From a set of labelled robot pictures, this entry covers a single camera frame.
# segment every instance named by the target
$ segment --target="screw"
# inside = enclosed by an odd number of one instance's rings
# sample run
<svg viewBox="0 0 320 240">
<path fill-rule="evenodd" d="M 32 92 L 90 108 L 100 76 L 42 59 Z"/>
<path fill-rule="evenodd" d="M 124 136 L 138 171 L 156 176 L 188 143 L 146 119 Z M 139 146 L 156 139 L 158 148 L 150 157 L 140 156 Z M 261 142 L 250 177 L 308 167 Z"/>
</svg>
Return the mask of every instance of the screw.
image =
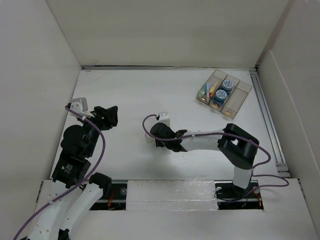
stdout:
<svg viewBox="0 0 320 240">
<path fill-rule="evenodd" d="M 222 190 L 222 187 L 220 187 L 220 186 L 218 186 L 218 187 L 215 189 L 215 191 L 216 191 L 218 194 L 222 194 L 222 192 L 218 192 L 218 191 L 220 191 L 220 190 Z"/>
<path fill-rule="evenodd" d="M 126 188 L 121 188 L 120 189 L 120 194 L 121 195 L 126 195 L 127 194 L 127 189 Z"/>
</svg>

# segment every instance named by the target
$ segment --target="blue cylinder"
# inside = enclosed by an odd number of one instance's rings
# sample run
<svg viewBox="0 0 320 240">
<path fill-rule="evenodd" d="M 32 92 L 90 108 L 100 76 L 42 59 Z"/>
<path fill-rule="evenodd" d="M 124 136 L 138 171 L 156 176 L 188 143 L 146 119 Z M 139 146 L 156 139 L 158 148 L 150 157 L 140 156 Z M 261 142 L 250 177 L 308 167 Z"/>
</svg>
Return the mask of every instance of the blue cylinder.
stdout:
<svg viewBox="0 0 320 240">
<path fill-rule="evenodd" d="M 221 106 L 222 104 L 224 104 L 227 96 L 228 94 L 225 90 L 219 89 L 214 94 L 213 103 Z"/>
<path fill-rule="evenodd" d="M 231 80 L 224 80 L 221 84 L 221 89 L 225 90 L 226 94 L 230 94 L 235 84 Z"/>
</svg>

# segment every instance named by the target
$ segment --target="white wall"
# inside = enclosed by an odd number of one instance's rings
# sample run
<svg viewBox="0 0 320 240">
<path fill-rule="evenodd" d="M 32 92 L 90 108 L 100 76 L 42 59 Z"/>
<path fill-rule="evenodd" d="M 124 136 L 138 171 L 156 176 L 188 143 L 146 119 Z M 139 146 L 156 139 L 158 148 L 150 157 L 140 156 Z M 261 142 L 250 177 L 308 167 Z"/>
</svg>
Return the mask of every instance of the white wall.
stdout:
<svg viewBox="0 0 320 240">
<path fill-rule="evenodd" d="M 2 184 L 49 177 L 80 69 L 45 0 L 0 0 Z"/>
<path fill-rule="evenodd" d="M 254 67 L 289 0 L 46 0 L 81 65 Z"/>
<path fill-rule="evenodd" d="M 258 73 L 293 177 L 320 235 L 320 2 L 296 0 Z"/>
</svg>

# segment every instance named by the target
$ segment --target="yellow object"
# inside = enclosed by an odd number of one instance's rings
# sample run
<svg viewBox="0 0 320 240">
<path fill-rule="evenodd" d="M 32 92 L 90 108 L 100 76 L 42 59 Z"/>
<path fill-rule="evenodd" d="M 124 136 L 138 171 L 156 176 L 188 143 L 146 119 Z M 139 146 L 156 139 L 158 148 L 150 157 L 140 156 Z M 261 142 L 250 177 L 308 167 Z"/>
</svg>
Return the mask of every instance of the yellow object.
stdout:
<svg viewBox="0 0 320 240">
<path fill-rule="evenodd" d="M 209 93 L 210 93 L 210 94 L 213 94 L 213 93 L 215 92 L 218 84 L 219 84 L 219 83 L 218 83 L 217 81 L 213 84 L 213 86 L 212 86 L 212 87 L 210 88 L 210 90 L 209 90 Z"/>
</svg>

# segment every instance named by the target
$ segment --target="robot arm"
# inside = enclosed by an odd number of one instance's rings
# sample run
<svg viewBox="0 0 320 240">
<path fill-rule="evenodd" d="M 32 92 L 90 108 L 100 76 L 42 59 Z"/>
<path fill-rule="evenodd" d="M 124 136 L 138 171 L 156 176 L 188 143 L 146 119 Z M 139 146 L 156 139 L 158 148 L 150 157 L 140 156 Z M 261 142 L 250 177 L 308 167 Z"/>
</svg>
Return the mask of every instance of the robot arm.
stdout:
<svg viewBox="0 0 320 240">
<path fill-rule="evenodd" d="M 226 134 L 233 134 L 248 139 L 259 144 L 259 141 L 233 123 L 227 124 L 223 129 Z M 192 132 L 187 130 L 178 130 L 174 132 L 163 122 L 156 123 L 150 130 L 150 133 L 160 139 L 178 139 L 183 136 L 206 135 L 214 132 Z M 155 140 L 157 147 L 166 147 L 174 152 L 189 152 L 192 150 L 213 150 L 221 151 L 227 159 L 234 165 L 233 185 L 246 189 L 252 176 L 252 167 L 258 149 L 249 142 L 236 140 L 227 135 L 207 135 L 202 137 L 188 137 L 175 141 Z"/>
<path fill-rule="evenodd" d="M 94 111 L 86 112 L 88 110 L 86 99 L 77 98 L 72 100 L 68 108 L 76 114 L 90 117 L 90 122 L 100 131 L 109 130 L 118 124 L 117 106 L 108 109 L 96 106 Z M 103 194 L 108 195 L 111 189 L 111 178 L 95 173 L 68 212 L 75 191 L 55 201 L 57 196 L 65 194 L 71 187 L 75 188 L 85 181 L 85 175 L 91 165 L 87 158 L 92 157 L 99 138 L 99 132 L 95 127 L 84 121 L 84 118 L 78 118 L 78 120 L 83 123 L 83 126 L 72 125 L 63 133 L 62 152 L 51 176 L 49 194 L 51 204 L 42 211 L 35 228 L 24 239 L 69 239 L 69 232 L 78 225 L 96 200 Z"/>
</svg>

